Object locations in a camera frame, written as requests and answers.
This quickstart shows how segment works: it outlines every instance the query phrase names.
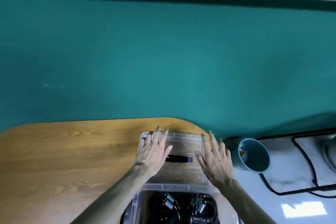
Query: forearm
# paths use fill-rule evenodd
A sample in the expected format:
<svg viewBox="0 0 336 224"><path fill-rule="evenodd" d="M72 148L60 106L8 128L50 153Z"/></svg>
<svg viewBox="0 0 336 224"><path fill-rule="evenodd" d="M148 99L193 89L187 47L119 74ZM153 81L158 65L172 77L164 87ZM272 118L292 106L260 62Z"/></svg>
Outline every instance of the forearm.
<svg viewBox="0 0 336 224"><path fill-rule="evenodd" d="M94 201L72 224L117 222L148 178L143 166L133 166L122 179Z"/></svg>
<svg viewBox="0 0 336 224"><path fill-rule="evenodd" d="M245 224L275 223L236 180L223 185L219 190Z"/></svg>

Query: person's left hand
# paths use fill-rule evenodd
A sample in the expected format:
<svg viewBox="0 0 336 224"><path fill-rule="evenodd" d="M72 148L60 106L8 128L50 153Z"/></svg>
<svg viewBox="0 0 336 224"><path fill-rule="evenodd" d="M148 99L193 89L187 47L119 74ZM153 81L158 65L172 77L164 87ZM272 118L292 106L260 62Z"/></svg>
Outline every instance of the person's left hand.
<svg viewBox="0 0 336 224"><path fill-rule="evenodd" d="M145 172L150 177L157 174L166 161L166 157L173 148L172 145L165 149L168 129L159 138L161 127L158 126L154 132L153 141L152 133L149 133L146 138L140 140L140 151L135 161L136 165L142 165Z"/></svg>

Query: person's right hand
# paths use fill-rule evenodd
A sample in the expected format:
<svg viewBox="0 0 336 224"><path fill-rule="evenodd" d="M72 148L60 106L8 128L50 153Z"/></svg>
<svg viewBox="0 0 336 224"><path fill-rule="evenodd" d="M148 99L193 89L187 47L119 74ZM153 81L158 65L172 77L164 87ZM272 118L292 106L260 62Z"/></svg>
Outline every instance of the person's right hand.
<svg viewBox="0 0 336 224"><path fill-rule="evenodd" d="M225 148L223 141L217 141L215 136L209 131L212 150L208 139L204 134L201 135L205 157L199 151L196 151L196 158L209 181L218 189L223 189L223 186L229 186L235 181L233 174L233 166L231 161L231 153Z"/></svg>

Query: teal plastic bucket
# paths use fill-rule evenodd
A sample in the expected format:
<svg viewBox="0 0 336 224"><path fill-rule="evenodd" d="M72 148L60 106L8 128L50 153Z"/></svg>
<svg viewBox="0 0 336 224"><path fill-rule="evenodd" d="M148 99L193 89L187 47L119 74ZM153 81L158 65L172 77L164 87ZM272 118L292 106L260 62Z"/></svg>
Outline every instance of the teal plastic bucket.
<svg viewBox="0 0 336 224"><path fill-rule="evenodd" d="M261 174L270 166L270 154L265 146L255 139L246 138L228 149L231 152L233 166L240 170Z"/></svg>

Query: hand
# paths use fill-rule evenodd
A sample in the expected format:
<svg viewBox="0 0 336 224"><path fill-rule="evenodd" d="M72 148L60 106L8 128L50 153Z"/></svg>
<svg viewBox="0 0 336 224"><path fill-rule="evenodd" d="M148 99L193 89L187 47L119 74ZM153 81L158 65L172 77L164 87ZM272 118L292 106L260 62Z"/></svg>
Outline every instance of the hand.
<svg viewBox="0 0 336 224"><path fill-rule="evenodd" d="M196 151L196 158L209 181L218 189L229 185L235 181L231 153L225 148L223 141L217 142L215 136L209 131L212 150L208 139L204 134L201 135L205 150L205 159L199 151Z"/></svg>
<svg viewBox="0 0 336 224"><path fill-rule="evenodd" d="M136 165L142 165L146 174L151 178L156 175L166 161L166 157L173 148L172 145L165 149L166 139L168 135L168 129L162 134L159 139L161 127L158 126L154 132L152 141L152 134L149 132L146 138L140 140L140 152L135 161Z"/></svg>

